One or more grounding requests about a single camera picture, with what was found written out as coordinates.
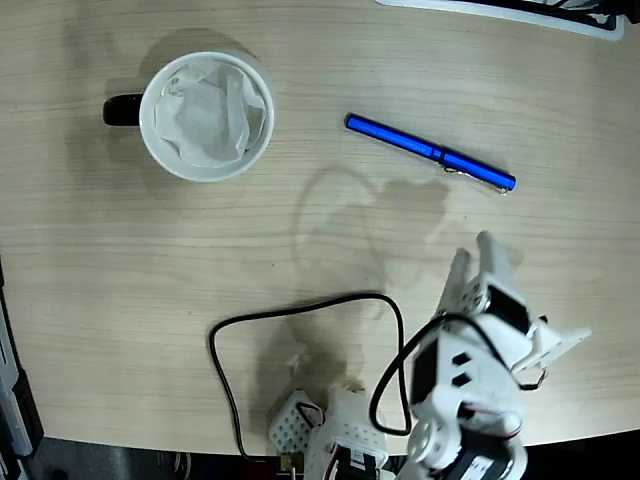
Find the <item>black mug handle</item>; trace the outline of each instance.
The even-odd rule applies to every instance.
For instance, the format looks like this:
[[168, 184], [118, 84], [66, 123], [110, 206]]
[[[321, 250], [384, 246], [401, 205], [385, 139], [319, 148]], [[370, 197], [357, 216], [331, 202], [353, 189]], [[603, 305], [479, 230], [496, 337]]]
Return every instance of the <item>black mug handle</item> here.
[[102, 120], [113, 127], [137, 127], [141, 101], [141, 93], [111, 97], [102, 106]]

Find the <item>pen clip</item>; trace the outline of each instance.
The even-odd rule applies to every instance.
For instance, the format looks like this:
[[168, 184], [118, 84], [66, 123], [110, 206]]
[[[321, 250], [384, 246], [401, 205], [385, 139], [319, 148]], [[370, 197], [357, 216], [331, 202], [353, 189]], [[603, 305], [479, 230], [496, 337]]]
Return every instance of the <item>pen clip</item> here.
[[507, 193], [509, 193], [509, 190], [507, 190], [504, 187], [496, 187], [495, 185], [491, 185], [488, 182], [485, 182], [484, 180], [480, 180], [479, 178], [474, 177], [473, 175], [469, 175], [466, 172], [461, 172], [460, 170], [456, 170], [455, 168], [451, 168], [451, 167], [442, 167], [442, 169], [446, 172], [446, 173], [457, 173], [458, 175], [464, 175], [465, 177], [469, 177], [473, 180], [475, 180], [476, 182], [484, 185], [485, 187], [493, 190], [494, 192], [499, 193], [500, 195], [506, 195]]

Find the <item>floor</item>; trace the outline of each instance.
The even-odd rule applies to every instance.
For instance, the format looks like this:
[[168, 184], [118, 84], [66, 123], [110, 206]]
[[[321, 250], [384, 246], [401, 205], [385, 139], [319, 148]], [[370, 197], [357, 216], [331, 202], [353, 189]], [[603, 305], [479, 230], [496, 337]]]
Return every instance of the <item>floor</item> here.
[[[529, 465], [523, 480], [567, 478], [635, 478], [634, 456], [621, 455], [640, 444], [640, 431], [528, 448]], [[27, 462], [30, 480], [183, 480], [184, 458], [174, 474], [176, 456], [170, 452], [91, 445], [45, 438], [36, 457]], [[277, 462], [246, 464], [239, 457], [190, 456], [189, 480], [289, 479], [277, 475]], [[398, 467], [401, 457], [390, 465]]]

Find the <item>gray carpet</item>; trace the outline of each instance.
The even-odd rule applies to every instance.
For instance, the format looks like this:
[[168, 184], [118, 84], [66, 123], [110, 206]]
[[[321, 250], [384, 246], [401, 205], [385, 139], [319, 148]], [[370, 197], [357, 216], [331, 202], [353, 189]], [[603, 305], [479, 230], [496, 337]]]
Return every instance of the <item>gray carpet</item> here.
[[25, 467], [30, 480], [171, 480], [171, 454], [44, 438]]

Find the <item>tissue paper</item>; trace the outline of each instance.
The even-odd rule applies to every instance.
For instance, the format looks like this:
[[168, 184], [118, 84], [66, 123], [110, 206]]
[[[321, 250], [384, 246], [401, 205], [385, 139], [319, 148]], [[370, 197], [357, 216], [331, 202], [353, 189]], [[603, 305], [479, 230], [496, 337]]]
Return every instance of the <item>tissue paper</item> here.
[[219, 167], [242, 157], [266, 117], [264, 99], [238, 67], [192, 62], [167, 81], [155, 107], [156, 130], [192, 165]]

